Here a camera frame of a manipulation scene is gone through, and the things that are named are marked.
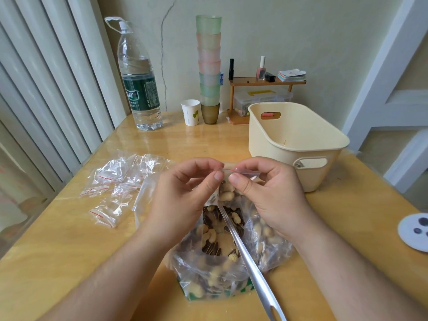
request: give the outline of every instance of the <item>yellow label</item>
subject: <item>yellow label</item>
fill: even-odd
[[[255,96],[255,95],[259,95],[259,94],[262,94],[262,93],[276,93],[275,91],[272,91],[272,90],[259,90],[259,91],[249,91],[248,92],[248,94],[250,95],[250,96]]]

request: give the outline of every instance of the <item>white door frame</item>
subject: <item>white door frame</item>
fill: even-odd
[[[428,91],[394,91],[428,31],[428,0],[403,0],[368,72],[342,131],[358,151],[373,127],[428,127]],[[428,133],[421,130],[405,147],[386,178],[405,192],[428,168]]]

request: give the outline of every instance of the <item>fingernail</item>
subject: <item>fingernail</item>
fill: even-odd
[[[223,173],[221,171],[217,171],[214,174],[214,178],[216,178],[218,181],[223,180]]]
[[[238,179],[239,179],[239,176],[238,176],[236,173],[232,173],[232,174],[229,176],[229,181],[230,181],[230,183],[231,183],[232,185],[234,185],[234,186],[238,183]]]

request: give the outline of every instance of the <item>plastic water bottle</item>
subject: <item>plastic water bottle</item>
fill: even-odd
[[[119,20],[120,31],[110,26],[109,20]],[[146,48],[122,18],[106,17],[105,21],[121,33],[117,48],[119,69],[137,128],[155,130],[162,127],[158,89]]]

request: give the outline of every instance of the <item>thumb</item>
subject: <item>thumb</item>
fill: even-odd
[[[198,204],[204,205],[214,191],[220,186],[223,177],[223,171],[213,171],[207,175],[203,182],[193,189],[192,193],[194,200]]]
[[[232,173],[229,176],[229,181],[236,189],[241,191],[252,202],[257,201],[257,197],[260,195],[263,189],[263,186],[252,182],[240,173]]]

